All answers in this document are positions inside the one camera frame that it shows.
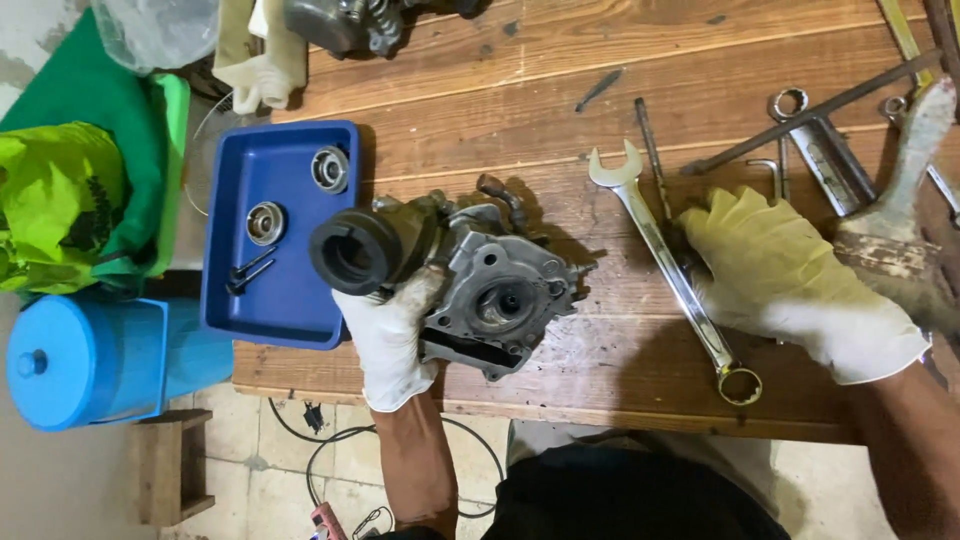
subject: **forearm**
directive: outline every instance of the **forearm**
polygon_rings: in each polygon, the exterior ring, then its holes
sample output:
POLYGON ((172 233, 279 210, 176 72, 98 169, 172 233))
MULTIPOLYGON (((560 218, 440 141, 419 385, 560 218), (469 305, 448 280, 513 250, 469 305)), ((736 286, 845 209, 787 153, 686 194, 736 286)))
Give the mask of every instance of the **forearm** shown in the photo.
POLYGON ((457 528, 457 477, 444 426, 429 392, 395 412, 372 412, 380 435, 380 462, 396 530, 433 528, 453 540, 457 528))
POLYGON ((960 407, 919 362, 850 396, 894 532, 960 538, 960 407))

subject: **tile floor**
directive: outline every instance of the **tile floor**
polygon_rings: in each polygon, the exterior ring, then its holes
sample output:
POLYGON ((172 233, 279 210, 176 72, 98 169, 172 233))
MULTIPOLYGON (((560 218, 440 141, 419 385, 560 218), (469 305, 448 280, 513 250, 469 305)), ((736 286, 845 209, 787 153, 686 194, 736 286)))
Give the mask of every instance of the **tile floor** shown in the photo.
MULTIPOLYGON (((309 538, 313 505, 304 471, 317 445, 283 430, 266 399, 238 394, 227 383, 173 403, 175 408, 192 406, 213 410, 213 420, 207 423, 207 487, 217 503, 179 526, 165 529, 160 539, 309 538)), ((278 402, 277 407, 291 427, 313 435, 302 419, 303 402, 278 402)), ((372 423, 363 407, 323 405, 322 413, 324 429, 319 436, 372 423)), ((509 420, 450 417, 477 430, 501 461, 505 460, 509 420)), ((447 427, 461 509, 478 512, 489 508, 496 486, 490 458, 472 437, 447 427)), ((371 511, 387 503, 379 451, 376 436, 363 433, 324 448, 312 466, 314 489, 330 502, 348 534, 371 511)), ((770 462, 776 475, 773 491, 780 506, 780 522, 794 539, 894 538, 880 510, 866 449, 775 441, 770 462)), ((461 519, 457 540, 480 538, 491 520, 492 516, 461 519)), ((367 528, 385 531, 389 526, 390 518, 382 513, 367 528)))

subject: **hand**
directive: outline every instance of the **hand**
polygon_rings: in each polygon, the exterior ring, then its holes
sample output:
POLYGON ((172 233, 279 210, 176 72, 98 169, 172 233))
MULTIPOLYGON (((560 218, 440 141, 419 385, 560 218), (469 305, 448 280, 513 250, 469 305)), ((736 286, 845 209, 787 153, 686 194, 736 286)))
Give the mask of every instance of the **hand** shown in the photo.
POLYGON ((388 302, 376 295, 333 291, 333 301, 344 313, 360 356, 363 395, 371 409, 394 412, 433 384, 437 363, 420 363, 418 340, 423 315, 443 284, 443 268, 428 265, 402 284, 388 302))
POLYGON ((929 347, 786 201, 741 187, 712 190, 708 206, 678 222, 712 273, 693 286, 718 325, 802 345, 840 384, 894 375, 929 347))

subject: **electric cable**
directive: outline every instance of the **electric cable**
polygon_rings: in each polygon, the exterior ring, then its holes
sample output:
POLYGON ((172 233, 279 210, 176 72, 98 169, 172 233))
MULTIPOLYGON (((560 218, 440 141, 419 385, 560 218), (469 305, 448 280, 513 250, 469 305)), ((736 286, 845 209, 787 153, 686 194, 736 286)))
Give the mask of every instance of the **electric cable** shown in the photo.
MULTIPOLYGON (((346 428, 345 430, 337 431, 336 433, 330 435, 326 439, 310 437, 297 432, 296 430, 291 428, 290 425, 288 425, 283 420, 283 418, 280 417, 280 413, 276 410, 276 405, 274 405, 273 398, 267 398, 267 403, 270 404, 270 410, 274 412, 274 417, 278 422, 280 422, 280 425, 283 426, 285 430, 287 430, 289 433, 293 434, 295 437, 297 437, 300 440, 304 440, 311 443, 318 443, 320 445, 317 447, 317 450, 315 450, 313 454, 310 455, 310 459, 308 459, 306 462, 306 490, 307 490, 307 493, 310 495, 310 501, 313 502, 313 505, 319 506, 320 498, 317 496, 317 493, 313 489, 313 482, 310 481, 313 475, 312 473, 313 462, 317 458, 317 455, 319 455, 320 451, 323 450, 324 447, 328 444, 349 439, 354 435, 359 435, 360 433, 376 433, 376 425, 346 428)), ((473 438, 480 441, 480 444, 483 445, 484 449, 487 450, 487 453, 490 454, 490 457, 493 458, 493 464, 496 465, 496 472, 500 476, 500 481, 502 482, 504 480, 505 477, 503 475, 503 466, 500 464, 500 459, 496 456, 496 452, 493 451, 493 448, 490 446, 490 443, 488 443, 482 436, 480 436, 480 433, 477 433, 476 431, 465 426, 464 424, 461 424, 460 422, 457 422, 456 420, 444 418, 443 416, 441 417, 441 420, 443 420, 448 424, 456 426, 461 430, 466 431, 470 435, 473 435, 473 438)), ((479 514, 467 514, 466 512, 460 509, 457 510, 457 513, 460 515, 460 517, 473 520, 473 519, 479 519, 482 517, 489 516, 490 514, 493 513, 494 510, 496 510, 496 505, 491 506, 489 509, 483 512, 480 512, 479 514)))

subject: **wooden stool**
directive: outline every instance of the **wooden stool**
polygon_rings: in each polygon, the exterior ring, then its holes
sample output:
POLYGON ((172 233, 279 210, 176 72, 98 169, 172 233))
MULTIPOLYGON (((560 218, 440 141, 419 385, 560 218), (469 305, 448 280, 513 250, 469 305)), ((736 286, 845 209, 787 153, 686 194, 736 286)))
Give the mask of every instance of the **wooden stool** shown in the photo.
POLYGON ((204 423, 213 411, 168 410, 131 426, 131 494, 141 525, 170 527, 214 504, 206 494, 204 423))

